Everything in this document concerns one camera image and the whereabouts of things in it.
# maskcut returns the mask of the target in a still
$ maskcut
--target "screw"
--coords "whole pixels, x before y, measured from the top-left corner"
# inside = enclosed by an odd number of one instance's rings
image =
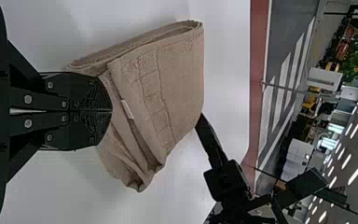
[[[32,120],[31,119],[26,119],[24,122],[24,126],[25,128],[29,129],[32,127]]]
[[[51,142],[53,140],[53,135],[51,133],[48,134],[48,142]]]
[[[48,82],[48,88],[53,89],[54,88],[54,83],[53,82]]]
[[[32,103],[32,96],[31,95],[25,95],[24,96],[24,103],[27,105],[30,105]]]

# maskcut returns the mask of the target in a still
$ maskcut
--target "beige towel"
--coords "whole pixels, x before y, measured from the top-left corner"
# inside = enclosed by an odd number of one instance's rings
[[[115,178],[144,190],[197,124],[204,98],[202,23],[181,21],[92,53],[65,67],[96,76],[113,117],[98,146]]]

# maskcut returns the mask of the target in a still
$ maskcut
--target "ceiling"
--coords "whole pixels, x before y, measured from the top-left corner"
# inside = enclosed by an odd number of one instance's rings
[[[325,178],[331,183],[336,178],[332,188],[345,187],[345,194],[348,196],[348,203],[351,209],[358,212],[358,176],[354,173],[358,171],[358,108],[355,108],[351,116],[350,122],[343,134],[340,136],[339,143],[333,151],[333,160],[329,167],[324,170]],[[309,224],[358,224],[358,217],[343,211],[337,206],[331,207],[331,203],[321,202],[316,199],[309,213]]]

